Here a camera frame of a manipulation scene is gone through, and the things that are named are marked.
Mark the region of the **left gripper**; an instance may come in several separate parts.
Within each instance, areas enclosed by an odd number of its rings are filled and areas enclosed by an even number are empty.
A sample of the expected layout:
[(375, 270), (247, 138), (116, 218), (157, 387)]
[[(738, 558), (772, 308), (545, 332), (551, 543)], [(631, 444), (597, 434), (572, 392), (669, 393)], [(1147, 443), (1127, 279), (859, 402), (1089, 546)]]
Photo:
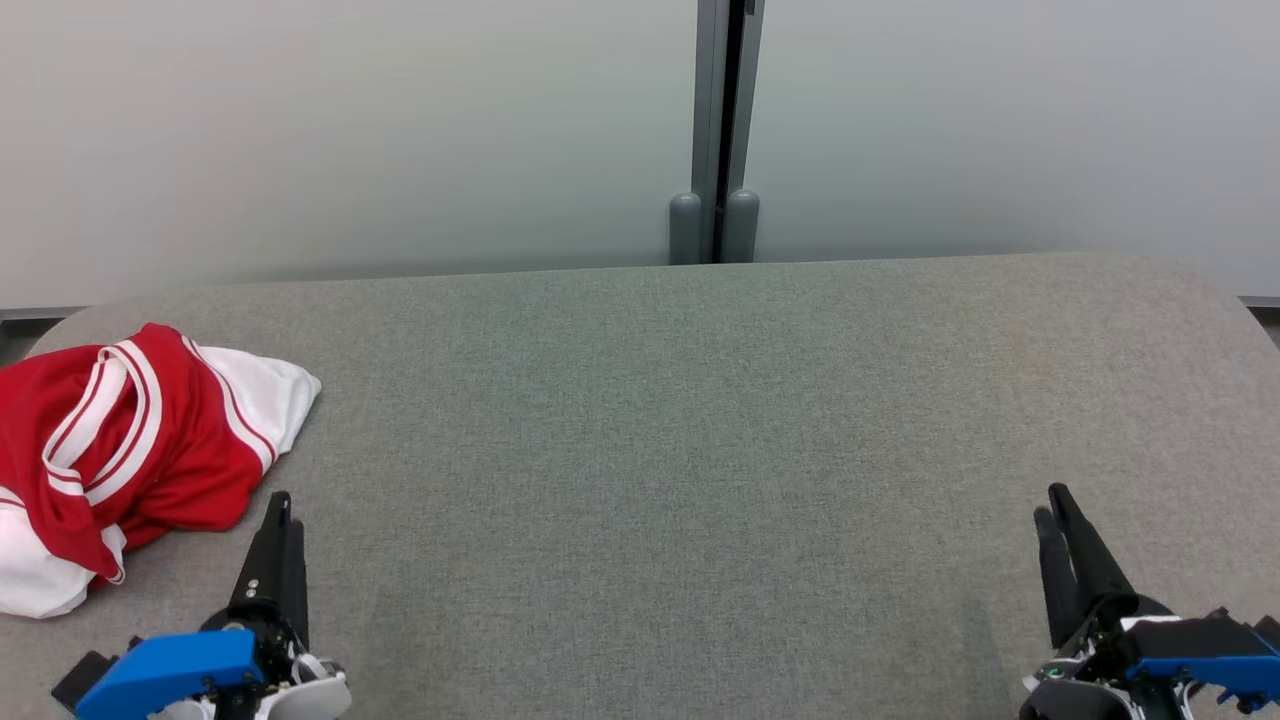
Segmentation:
[(288, 492), (271, 493), (228, 607), (204, 623), (206, 632), (253, 633), (253, 659), (265, 684), (300, 683), (298, 647), (310, 648), (305, 525), (292, 520)]

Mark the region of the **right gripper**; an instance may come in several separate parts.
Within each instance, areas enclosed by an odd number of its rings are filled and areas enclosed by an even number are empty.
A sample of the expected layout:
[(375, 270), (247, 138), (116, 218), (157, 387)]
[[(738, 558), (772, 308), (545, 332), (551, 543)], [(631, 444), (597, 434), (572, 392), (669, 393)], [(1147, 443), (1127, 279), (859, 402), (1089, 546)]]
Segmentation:
[(1175, 621), (1138, 594), (1064, 483), (1034, 511), (1039, 575), (1055, 656), (1039, 666), (1042, 693), (1175, 693), (1175, 678), (1126, 676), (1121, 639), (1138, 623)]

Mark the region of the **red basketball jersey white trim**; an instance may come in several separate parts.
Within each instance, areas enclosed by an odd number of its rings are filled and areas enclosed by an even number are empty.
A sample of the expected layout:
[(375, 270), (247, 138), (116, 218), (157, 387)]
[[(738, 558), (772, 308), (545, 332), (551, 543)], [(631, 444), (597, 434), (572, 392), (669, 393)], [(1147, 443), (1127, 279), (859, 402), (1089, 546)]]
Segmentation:
[(0, 369), (0, 614), (67, 614), (132, 548), (237, 524), (282, 451), (248, 398), (159, 324)]

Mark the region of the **grey partition post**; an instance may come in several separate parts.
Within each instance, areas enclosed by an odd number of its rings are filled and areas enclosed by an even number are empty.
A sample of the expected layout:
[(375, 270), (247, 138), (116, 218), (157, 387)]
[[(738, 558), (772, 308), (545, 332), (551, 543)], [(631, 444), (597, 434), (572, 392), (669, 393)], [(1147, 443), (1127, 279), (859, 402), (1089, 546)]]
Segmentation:
[(721, 111), (727, 10), (724, 0), (696, 0), (692, 160), (689, 190), (668, 205), (669, 264), (709, 263), (713, 256), (716, 191), (719, 179)]
[(755, 255), (760, 199), (746, 188), (745, 172), (765, 3), (730, 0), (713, 243), (716, 263), (751, 263)]

